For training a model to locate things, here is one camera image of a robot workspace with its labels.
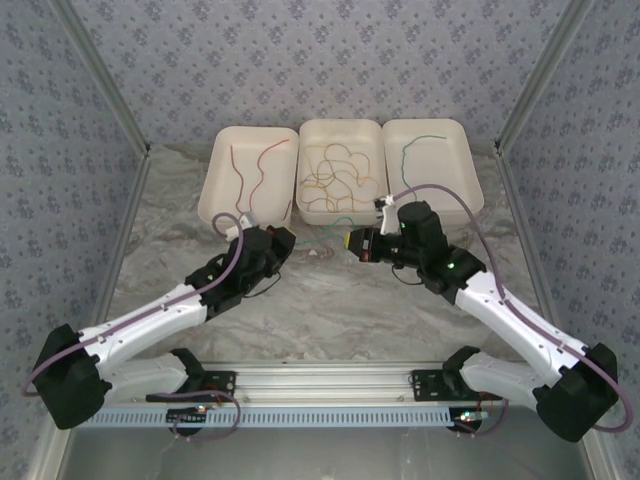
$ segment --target wallpaper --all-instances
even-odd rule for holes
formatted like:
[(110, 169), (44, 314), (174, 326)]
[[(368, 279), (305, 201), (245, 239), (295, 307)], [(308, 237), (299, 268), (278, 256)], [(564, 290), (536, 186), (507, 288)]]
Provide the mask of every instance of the wallpaper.
[(0, 478), (44, 415), (19, 388), (48, 332), (86, 324), (137, 155), (45, 0), (0, 2)]
[(145, 137), (449, 117), (493, 139), (565, 0), (73, 0)]
[[(597, 2), (508, 156), (560, 316), (616, 352), (636, 415), (639, 128), (640, 4)], [(640, 478), (640, 423), (617, 440)]]

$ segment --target cable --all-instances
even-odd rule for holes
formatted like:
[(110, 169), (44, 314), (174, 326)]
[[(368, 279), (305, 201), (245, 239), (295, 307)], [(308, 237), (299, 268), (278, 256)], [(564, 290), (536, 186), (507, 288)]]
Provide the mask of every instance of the cable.
[(259, 297), (260, 295), (262, 295), (263, 293), (267, 293), (269, 290), (271, 290), (273, 287), (276, 286), (276, 283), (278, 283), (280, 280), (282, 280), (282, 274), (280, 272), (278, 272), (276, 275), (278, 275), (278, 278), (271, 285), (269, 285), (266, 288), (263, 288), (258, 293), (254, 293), (252, 295), (245, 295), (244, 298), (256, 298), (256, 297)]
[(391, 265), (391, 273), (393, 274), (394, 277), (396, 277), (396, 279), (400, 282), (400, 283), (404, 283), (405, 285), (409, 285), (410, 287), (415, 287), (417, 285), (422, 285), (422, 281), (420, 282), (415, 282), (415, 283), (411, 283), (411, 282), (406, 282), (404, 280), (402, 280), (398, 274), (396, 273), (396, 266), (395, 265)]
[[(321, 231), (323, 233), (326, 233), (330, 230), (333, 230), (334, 228), (339, 226), (338, 223), (340, 223), (342, 220), (349, 220), (352, 227), (356, 226), (356, 223), (353, 221), (351, 217), (344, 216), (344, 217), (337, 218), (331, 225), (327, 225), (326, 227), (323, 227)], [(338, 235), (337, 233), (333, 233), (330, 235), (325, 235), (324, 237), (312, 238), (310, 240), (301, 240), (299, 242), (296, 242), (296, 245), (303, 245), (305, 243), (317, 243), (317, 242), (322, 242), (324, 240), (329, 240), (331, 238), (339, 238), (340, 240), (344, 240), (344, 237), (342, 237), (341, 235)]]
[(240, 260), (240, 255), (242, 253), (242, 247), (244, 245), (244, 233), (242, 231), (242, 225), (240, 225), (240, 222), (236, 219), (236, 217), (234, 217), (230, 213), (219, 213), (215, 217), (213, 217), (213, 220), (211, 221), (211, 224), (213, 226), (213, 229), (216, 231), (216, 233), (219, 234), (219, 232), (220, 232), (218, 230), (218, 228), (216, 227), (216, 222), (222, 217), (229, 218), (235, 224), (235, 226), (238, 227), (239, 236), (238, 236), (238, 244), (236, 246), (236, 251), (233, 254), (231, 262), (229, 262), (229, 265), (227, 266), (225, 271), (222, 272), (218, 278), (216, 278), (210, 284), (205, 285), (202, 288), (194, 290), (193, 292), (185, 293), (185, 294), (180, 295), (180, 296), (178, 296), (176, 298), (173, 298), (171, 300), (167, 300), (163, 304), (157, 305), (155, 307), (151, 307), (148, 310), (145, 310), (144, 312), (141, 312), (141, 313), (139, 313), (137, 315), (134, 315), (133, 317), (125, 320), (124, 322), (119, 323), (118, 325), (115, 325), (115, 326), (105, 330), (100, 335), (97, 335), (97, 336), (95, 336), (93, 338), (89, 338), (89, 339), (84, 340), (82, 342), (76, 343), (75, 345), (72, 345), (69, 348), (65, 348), (64, 350), (56, 353), (55, 355), (52, 355), (51, 357), (49, 357), (48, 359), (46, 359), (44, 362), (42, 362), (40, 365), (38, 365), (36, 368), (33, 369), (33, 371), (31, 372), (31, 374), (29, 375), (29, 377), (27, 378), (27, 380), (25, 381), (25, 383), (22, 385), (22, 387), (20, 389), (22, 395), (25, 396), (25, 397), (37, 397), (37, 396), (39, 396), (38, 392), (30, 392), (30, 391), (28, 391), (28, 389), (29, 389), (29, 386), (33, 383), (33, 381), (42, 372), (44, 372), (46, 369), (48, 369), (54, 363), (56, 363), (56, 362), (62, 360), (63, 358), (67, 357), (68, 355), (71, 355), (74, 352), (77, 352), (79, 350), (82, 350), (82, 349), (90, 346), (90, 345), (93, 345), (94, 343), (97, 343), (98, 342), (98, 338), (106, 338), (109, 335), (113, 335), (114, 333), (119, 332), (120, 330), (122, 330), (124, 328), (127, 328), (129, 325), (132, 325), (132, 324), (134, 324), (136, 322), (139, 322), (140, 320), (142, 320), (144, 318), (147, 318), (148, 316), (153, 315), (155, 313), (158, 313), (158, 312), (162, 311), (163, 309), (166, 309), (167, 307), (170, 307), (172, 305), (180, 303), (180, 302), (182, 302), (184, 300), (187, 300), (187, 299), (189, 299), (191, 297), (194, 297), (196, 295), (200, 295), (202, 293), (205, 293), (206, 291), (211, 290), (212, 288), (215, 288), (218, 285), (220, 285), (231, 274), (233, 269), (238, 264), (238, 261)]
[[(489, 394), (487, 392), (479, 392), (480, 398), (478, 399), (478, 405), (476, 406), (476, 411), (479, 412), (482, 410), (482, 397), (488, 397)], [(493, 415), (494, 407), (493, 407), (493, 398), (488, 398), (489, 402), (491, 402), (491, 410), (489, 410), (489, 415)]]
[[(347, 154), (348, 154), (348, 158), (352, 158), (355, 156), (362, 156), (366, 159), (367, 161), (367, 174), (366, 176), (361, 177), (360, 176), (360, 171), (358, 170), (358, 168), (356, 167), (356, 165), (353, 164), (353, 162), (350, 162), (348, 160), (342, 160), (342, 159), (337, 159), (337, 158), (330, 158), (328, 156), (328, 151), (329, 149), (331, 149), (332, 147), (341, 147), (344, 150), (346, 150)], [(323, 148), (324, 151), (322, 153), (322, 160), (318, 163), (318, 165), (315, 167), (313, 164), (311, 163), (311, 158), (309, 156), (309, 154), (307, 153), (308, 149), (310, 148)], [(305, 155), (306, 159), (307, 159), (307, 164), (309, 165), (309, 170), (311, 171), (310, 174), (308, 174), (301, 182), (300, 182), (300, 186), (302, 187), (302, 191), (300, 193), (300, 202), (306, 204), (306, 208), (308, 211), (310, 211), (310, 207), (311, 205), (313, 205), (314, 203), (318, 202), (318, 201), (324, 201), (325, 202), (325, 210), (330, 212), (330, 213), (336, 213), (336, 212), (354, 212), (356, 211), (356, 206), (355, 203), (361, 203), (361, 204), (371, 204), (375, 198), (378, 196), (378, 192), (380, 190), (380, 184), (378, 183), (378, 181), (375, 178), (372, 178), (370, 176), (371, 173), (371, 159), (364, 153), (362, 152), (351, 152), (351, 150), (344, 144), (342, 143), (331, 143), (329, 145), (307, 145), (304, 150), (303, 150), (303, 154)], [(352, 168), (355, 171), (355, 174), (352, 171), (349, 170), (345, 170), (345, 169), (341, 169), (341, 170), (336, 170), (334, 168), (334, 163), (336, 164), (345, 164), (348, 167)], [(330, 173), (322, 173), (321, 169), (324, 165), (327, 165)], [(375, 185), (376, 185), (376, 191), (375, 194), (373, 195), (372, 198), (367, 199), (367, 200), (361, 200), (361, 199), (357, 199), (354, 197), (354, 193), (353, 193), (353, 189), (347, 184), (347, 182), (341, 178), (338, 177), (339, 173), (345, 173), (347, 175), (349, 175), (351, 178), (353, 178), (355, 180), (356, 186), (358, 188), (362, 188), (367, 181), (372, 181)], [(344, 188), (349, 192), (347, 195), (343, 195), (341, 197), (338, 197), (332, 193), (329, 192), (329, 188), (334, 184), (334, 182), (338, 182), (340, 184), (342, 184), (344, 186)], [(310, 201), (305, 201), (303, 200), (303, 196), (304, 193), (308, 190), (313, 190), (313, 189), (318, 189), (321, 192), (323, 192), (323, 196), (320, 196), (318, 198), (315, 198), (313, 200)], [(340, 208), (340, 202), (343, 200), (350, 200), (351, 202), (351, 208), (349, 209), (348, 207), (346, 208)]]
[(284, 215), (282, 216), (282, 221), (284, 222), (287, 219), (287, 215), (289, 215), (289, 209), (291, 208), (291, 200), (287, 204), (287, 209), (284, 211)]
[[(495, 431), (495, 427), (496, 427), (496, 425), (497, 425), (497, 424), (496, 424), (496, 425), (494, 425), (494, 426), (491, 428), (491, 430), (487, 430), (487, 431), (485, 431), (485, 432), (481, 432), (481, 433), (476, 433), (476, 432), (474, 432), (474, 431), (473, 431), (473, 429), (472, 429), (469, 425), (465, 425), (464, 423), (462, 423), (462, 422), (458, 422), (458, 421), (455, 421), (455, 420), (454, 420), (454, 422), (453, 422), (453, 423), (454, 423), (456, 426), (458, 426), (458, 427), (460, 427), (460, 428), (462, 428), (462, 429), (464, 429), (464, 430), (467, 430), (467, 431), (469, 432), (469, 433), (461, 434), (461, 435), (463, 435), (464, 437), (467, 437), (467, 438), (482, 437), (482, 436), (483, 436), (483, 434), (484, 434), (484, 435), (486, 435), (489, 431)], [(493, 445), (494, 447), (498, 448), (499, 450), (501, 450), (501, 451), (502, 451), (502, 453), (503, 453), (506, 457), (511, 458), (513, 461), (515, 461), (516, 463), (518, 463), (521, 467), (523, 467), (525, 470), (527, 470), (529, 473), (531, 473), (535, 478), (539, 478), (539, 479), (541, 479), (541, 480), (542, 480), (542, 479), (544, 479), (544, 478), (546, 478), (544, 475), (541, 475), (541, 474), (540, 474), (536, 469), (534, 469), (533, 467), (530, 467), (526, 462), (523, 462), (522, 460), (520, 460), (519, 458), (517, 458), (516, 456), (514, 456), (514, 455), (509, 451), (509, 449), (504, 448), (504, 447), (503, 447), (502, 445), (500, 445), (498, 442), (492, 441), (492, 440), (490, 440), (489, 438), (483, 438), (483, 441), (485, 441), (485, 442), (487, 442), (487, 443), (489, 443), (489, 444)]]
[(260, 156), (258, 157), (257, 165), (258, 165), (258, 170), (260, 170), (260, 181), (254, 187), (254, 189), (251, 190), (251, 195), (249, 195), (249, 210), (253, 210), (253, 195), (256, 193), (256, 190), (258, 190), (258, 187), (262, 185), (262, 182), (264, 182), (264, 170), (262, 170), (262, 167), (260, 167), (260, 161), (262, 160), (262, 157), (264, 157), (264, 154), (267, 153), (272, 148), (276, 148), (278, 145), (282, 145), (283, 143), (287, 143), (288, 141), (289, 139), (286, 138), (284, 140), (280, 140), (278, 143), (274, 143), (273, 145), (265, 148), (260, 154)]
[(240, 206), (239, 205), (240, 205), (240, 200), (242, 199), (242, 192), (244, 192), (244, 177), (240, 173), (240, 170), (238, 170), (236, 168), (236, 162), (235, 162), (235, 160), (233, 158), (233, 145), (229, 145), (229, 150), (231, 151), (231, 166), (233, 167), (235, 172), (240, 177), (240, 192), (238, 193), (238, 199), (236, 200), (236, 210), (238, 211), (238, 213), (240, 215), (242, 215), (242, 212), (240, 211)]
[[(407, 155), (407, 148), (409, 148), (411, 145), (413, 145), (415, 142), (417, 142), (418, 140), (420, 140), (421, 138), (439, 138), (441, 140), (446, 140), (447, 137), (441, 137), (440, 135), (420, 135), (419, 137), (414, 138), (413, 140), (411, 140), (409, 143), (407, 143), (404, 147), (402, 147), (402, 163), (400, 164), (400, 171), (402, 173), (402, 183), (404, 183), (404, 185), (407, 188), (411, 188), (411, 186), (407, 183), (407, 180), (404, 176), (404, 159), (405, 156)], [(416, 199), (416, 202), (418, 201), (418, 195), (416, 195), (416, 192), (413, 192), (413, 196)]]
[(626, 418), (624, 422), (622, 422), (620, 425), (615, 427), (601, 427), (599, 425), (595, 425), (593, 428), (600, 432), (607, 432), (607, 433), (619, 433), (627, 430), (633, 423), (633, 418), (634, 418), (633, 407), (631, 406), (631, 401), (629, 400), (629, 397), (627, 396), (625, 391), (620, 387), (618, 382), (616, 382), (613, 378), (611, 378), (609, 374), (607, 374), (607, 372), (602, 370), (598, 365), (596, 365), (590, 359), (585, 357), (583, 354), (571, 348), (570, 346), (563, 344), (561, 340), (558, 340), (556, 337), (548, 333), (546, 330), (540, 328), (538, 325), (536, 325), (531, 320), (529, 320), (527, 316), (524, 315), (522, 312), (520, 312), (520, 310), (518, 310), (518, 308), (513, 303), (511, 303), (511, 301), (507, 298), (507, 294), (504, 289), (504, 284), (502, 282), (502, 276), (500, 275), (500, 270), (498, 268), (498, 262), (496, 261), (495, 255), (493, 254), (493, 250), (491, 250), (491, 247), (489, 246), (487, 239), (482, 233), (482, 229), (480, 228), (478, 221), (473, 215), (473, 212), (471, 212), (471, 209), (465, 203), (462, 197), (460, 197), (460, 195), (458, 195), (456, 192), (454, 192), (450, 188), (444, 187), (442, 185), (437, 185), (434, 183), (424, 183), (422, 185), (416, 185), (415, 187), (411, 187), (403, 192), (400, 192), (397, 195), (394, 195), (393, 200), (398, 201), (402, 197), (409, 195), (410, 193), (415, 192), (416, 190), (422, 190), (424, 188), (433, 188), (436, 190), (441, 190), (443, 192), (446, 192), (449, 195), (451, 195), (453, 198), (455, 198), (456, 201), (462, 206), (467, 216), (469, 217), (469, 220), (471, 222), (471, 228), (473, 228), (473, 230), (478, 234), (478, 237), (480, 238), (480, 242), (482, 243), (482, 246), (487, 252), (487, 256), (489, 257), (489, 263), (491, 263), (493, 275), (496, 279), (496, 289), (500, 294), (500, 298), (502, 299), (504, 304), (507, 306), (507, 308), (511, 311), (511, 313), (513, 313), (520, 321), (522, 321), (522, 323), (524, 323), (527, 327), (529, 327), (531, 330), (536, 332), (538, 335), (542, 336), (546, 340), (550, 341), (556, 347), (568, 352), (569, 354), (577, 358), (579, 361), (584, 363), (587, 367), (589, 367), (591, 370), (597, 373), (600, 376), (600, 378), (602, 378), (616, 392), (616, 394), (622, 401), (622, 404), (624, 405), (625, 414), (626, 414)]
[(211, 395), (215, 397), (223, 397), (232, 402), (236, 407), (236, 418), (233, 421), (233, 424), (224, 432), (218, 433), (216, 435), (207, 435), (207, 436), (185, 436), (180, 435), (178, 433), (178, 424), (180, 420), (182, 420), (186, 415), (180, 415), (173, 422), (173, 426), (171, 427), (171, 431), (176, 439), (182, 439), (187, 442), (214, 442), (216, 440), (222, 440), (223, 438), (227, 438), (233, 432), (238, 429), (238, 425), (240, 424), (240, 419), (242, 418), (242, 408), (240, 407), (240, 403), (236, 400), (232, 395), (229, 395), (227, 392), (223, 392), (221, 390), (201, 390), (199, 392), (188, 392), (188, 393), (156, 393), (155, 396), (161, 398), (192, 398), (192, 397), (201, 397), (203, 395)]
[(454, 420), (453, 423), (455, 423), (459, 427), (462, 426), (462, 428), (471, 431), (471, 435), (474, 437), (485, 437), (490, 433), (495, 433), (496, 430), (498, 430), (504, 424), (504, 421), (507, 418), (508, 412), (509, 412), (509, 400), (504, 398), (502, 401), (502, 410), (500, 411), (500, 416), (498, 417), (498, 420), (496, 420), (496, 423), (494, 423), (491, 427), (489, 427), (487, 430), (483, 432), (476, 432), (472, 428), (469, 428), (468, 425), (465, 425), (462, 422), (458, 422)]

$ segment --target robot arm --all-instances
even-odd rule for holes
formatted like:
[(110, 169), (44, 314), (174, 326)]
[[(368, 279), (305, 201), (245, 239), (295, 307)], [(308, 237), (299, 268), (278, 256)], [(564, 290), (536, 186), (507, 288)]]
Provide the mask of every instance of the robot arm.
[[(279, 273), (294, 244), (295, 235), (286, 228), (249, 226), (243, 230), (235, 266), (213, 288), (207, 286), (221, 278), (236, 257), (238, 239), (226, 254), (216, 256), (183, 284), (144, 307), (78, 332), (68, 324), (52, 331), (34, 369), (66, 353), (37, 375), (33, 384), (58, 428), (79, 425), (105, 402), (200, 390), (203, 370), (188, 350), (177, 349), (157, 359), (128, 360), (169, 335), (238, 305), (264, 278)], [(85, 339), (95, 341), (83, 346)]]
[[(512, 364), (491, 358), (474, 347), (463, 347), (443, 365), (454, 390), (471, 388), (516, 401), (538, 412), (560, 437), (578, 441), (618, 400), (603, 378), (564, 348), (585, 357), (617, 380), (616, 357), (606, 346), (593, 348), (546, 322), (505, 290), (511, 306), (526, 316), (526, 325), (498, 293), (496, 279), (468, 251), (449, 245), (438, 215), (426, 202), (412, 202), (397, 213), (392, 199), (376, 202), (385, 217), (382, 229), (355, 230), (345, 239), (361, 262), (392, 263), (414, 268), (432, 293), (489, 326), (528, 363)], [(391, 233), (399, 225), (400, 233)], [(549, 334), (551, 342), (535, 329)]]

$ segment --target white tray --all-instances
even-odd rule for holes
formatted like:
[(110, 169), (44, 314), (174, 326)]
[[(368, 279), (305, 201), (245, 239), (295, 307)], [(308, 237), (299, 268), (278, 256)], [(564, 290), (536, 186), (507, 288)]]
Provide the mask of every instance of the white tray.
[[(404, 156), (408, 185), (443, 185), (460, 195), (474, 214), (482, 209), (484, 196), (462, 125), (449, 119), (391, 120), (384, 124), (382, 134), (392, 194), (408, 188), (402, 178)], [(446, 192), (424, 189), (417, 191), (416, 195), (418, 200), (429, 203), (443, 225), (468, 223), (465, 211)], [(415, 199), (413, 194), (409, 194), (400, 199), (398, 205)]]
[[(267, 151), (270, 146), (283, 142)], [(231, 148), (236, 169), (231, 162)], [(252, 211), (262, 226), (289, 226), (295, 185), (298, 134), (290, 128), (227, 127), (216, 136), (198, 216), (210, 223), (221, 212)], [(221, 219), (219, 227), (232, 225)]]
[(371, 120), (305, 122), (296, 186), (300, 215), (311, 225), (329, 225), (344, 216), (357, 225), (375, 223), (373, 201), (388, 193), (380, 125)]

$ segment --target black bracket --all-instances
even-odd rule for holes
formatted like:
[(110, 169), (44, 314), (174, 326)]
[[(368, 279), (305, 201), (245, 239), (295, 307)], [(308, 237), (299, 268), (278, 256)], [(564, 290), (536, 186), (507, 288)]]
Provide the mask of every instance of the black bracket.
[[(236, 391), (236, 379), (237, 374), (233, 371), (205, 371), (202, 377), (202, 383), (200, 384), (201, 386), (198, 387), (198, 390), (219, 390), (233, 397)], [(147, 395), (147, 402), (149, 403), (211, 403), (212, 400), (213, 397), (211, 395), (190, 397), (188, 399), (166, 398), (158, 395)], [(229, 399), (224, 398), (223, 396), (216, 398), (214, 401), (217, 401), (218, 403), (230, 402)]]
[(456, 391), (447, 385), (442, 370), (414, 370), (410, 378), (413, 399), (416, 402), (477, 402), (481, 399), (501, 399), (496, 395), (481, 395), (466, 385)]
[[(236, 390), (236, 372), (232, 371), (207, 371), (204, 374), (204, 380), (202, 384), (202, 390), (219, 390), (221, 392), (227, 393), (233, 397)], [(202, 397), (193, 397), (188, 400), (180, 399), (180, 398), (163, 398), (163, 397), (155, 397), (149, 395), (147, 397), (147, 401), (149, 402), (157, 402), (161, 401), (164, 403), (177, 403), (177, 402), (202, 402), (211, 404), (212, 402), (216, 403), (225, 403), (231, 402), (228, 398), (223, 396), (212, 397), (211, 395), (203, 395)], [(179, 423), (204, 423), (207, 419), (207, 412), (201, 412), (197, 407), (187, 407), (187, 408), (172, 408), (167, 410), (167, 414), (165, 415), (165, 421), (169, 424), (173, 424), (176, 420), (179, 419)], [(195, 435), (202, 428), (177, 428), (176, 431), (178, 434), (183, 437), (188, 437), (191, 435)]]

